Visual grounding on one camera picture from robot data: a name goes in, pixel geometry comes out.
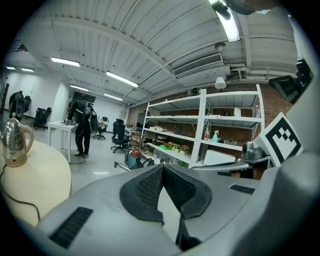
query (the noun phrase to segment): kettle lid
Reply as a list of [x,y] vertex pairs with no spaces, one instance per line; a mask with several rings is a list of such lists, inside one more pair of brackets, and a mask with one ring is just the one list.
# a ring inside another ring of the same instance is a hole
[[12,125],[12,126],[18,126],[20,122],[16,119],[16,113],[12,113],[12,118],[10,118],[6,124],[7,125]]

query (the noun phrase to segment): ceiling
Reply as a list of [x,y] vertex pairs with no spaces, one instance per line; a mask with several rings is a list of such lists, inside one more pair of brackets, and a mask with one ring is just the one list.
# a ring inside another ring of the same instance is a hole
[[[232,70],[239,64],[247,68],[244,81],[267,80],[266,72],[296,71],[293,30],[280,8],[267,14],[233,15],[241,40],[228,42],[208,0],[47,1],[17,35],[28,51],[11,49],[4,63],[64,73],[70,83],[96,95],[122,98],[127,106],[209,85],[218,76],[238,81],[238,72]],[[220,52],[215,49],[219,42],[225,43]],[[223,62],[177,77],[172,73],[215,53],[221,53]],[[80,62],[80,67],[52,62],[51,57]],[[139,87],[114,80],[106,71]]]

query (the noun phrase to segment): brick wall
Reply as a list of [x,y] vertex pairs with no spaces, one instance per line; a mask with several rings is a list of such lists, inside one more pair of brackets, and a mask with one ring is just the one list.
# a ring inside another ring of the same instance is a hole
[[[285,99],[282,98],[282,96],[275,91],[270,85],[268,84],[261,84],[260,85],[262,98],[263,98],[263,107],[264,107],[264,122],[265,127],[267,127],[272,120],[280,113],[283,112],[286,114],[288,110],[291,108],[292,104],[287,102]],[[234,84],[234,85],[227,85],[227,88],[223,90],[223,92],[234,92],[234,91],[256,91],[257,87],[254,84]],[[207,88],[207,94],[212,93],[219,93],[220,91],[215,89],[214,87]],[[165,99],[173,100],[178,98],[183,98],[187,96],[187,92],[173,94],[171,96],[167,96],[165,98],[157,99],[154,101],[151,101],[150,104],[155,104],[159,102],[163,102]],[[148,104],[139,105],[136,107],[132,107],[129,110],[128,114],[128,123],[130,122],[131,125],[136,125],[137,118],[139,113],[143,113],[147,109]],[[213,111],[214,115],[223,115],[224,111],[228,110],[229,114],[233,115],[232,109],[222,109],[222,108],[216,108]],[[150,115],[157,115],[158,111],[154,109],[150,109]],[[184,110],[184,115],[198,115],[198,110]],[[168,111],[168,112],[162,112],[161,115],[181,115],[181,110],[179,111]],[[252,117],[252,111],[247,109],[241,110],[241,116],[243,117]],[[159,123],[160,126],[166,127],[169,131],[174,132],[176,129],[175,123]],[[197,125],[191,124],[179,124],[182,127],[182,134],[190,137],[194,137],[196,135],[195,129],[197,129]],[[252,130],[250,129],[241,129],[241,128],[232,128],[232,127],[223,127],[223,126],[212,126],[211,128],[211,134],[209,138],[212,138],[214,135],[214,131],[219,130],[219,137],[224,140],[230,140],[230,141],[238,141],[237,145],[242,146],[247,141],[251,141],[252,136]],[[260,126],[257,129],[256,135],[257,136],[260,133]],[[193,146],[193,142],[186,141],[186,140],[175,140],[174,138],[170,139],[172,142],[176,143],[183,143],[184,145],[188,145],[190,148]],[[241,152],[228,149],[228,148],[221,148],[221,147],[215,147],[215,146],[209,146],[208,149],[220,151],[226,154],[234,155],[237,158],[241,157]]]

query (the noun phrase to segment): gray floor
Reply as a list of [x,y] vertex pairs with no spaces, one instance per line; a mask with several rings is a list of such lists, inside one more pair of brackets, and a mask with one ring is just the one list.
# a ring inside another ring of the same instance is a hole
[[[60,130],[53,130],[51,132],[51,146],[59,150],[67,158],[67,151],[61,150],[61,136],[62,132]],[[111,133],[104,133],[106,137],[105,140],[97,140],[91,138],[90,140],[90,149],[89,149],[89,158],[85,159],[83,164],[71,164],[71,193],[74,194],[86,185],[103,178],[107,178],[113,175],[125,173],[126,170],[121,169],[120,167],[114,168],[114,162],[124,163],[125,156],[121,150],[113,151],[110,149],[113,146],[111,141]],[[48,144],[48,130],[38,129],[34,130],[34,139],[36,141]],[[64,147],[66,148],[68,143],[67,133],[64,133],[63,136]],[[75,143],[75,134],[71,134],[71,152],[76,154],[76,143]],[[72,163],[82,162],[82,159],[77,159],[71,156]],[[179,218],[180,213],[175,208],[172,203],[168,193],[165,189],[162,189],[158,210],[163,213],[164,217],[164,226],[163,229],[168,233],[173,241],[176,240],[178,227],[179,227]]]

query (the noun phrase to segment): kettle handle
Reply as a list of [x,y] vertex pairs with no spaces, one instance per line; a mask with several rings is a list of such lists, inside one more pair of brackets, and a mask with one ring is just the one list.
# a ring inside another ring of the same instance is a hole
[[26,146],[26,149],[25,149],[25,153],[28,153],[30,148],[31,148],[31,146],[32,146],[32,143],[34,142],[34,131],[28,125],[22,125],[21,124],[20,127],[21,127],[21,130],[22,130],[23,134],[27,133],[30,136],[29,143],[28,143],[28,145]]

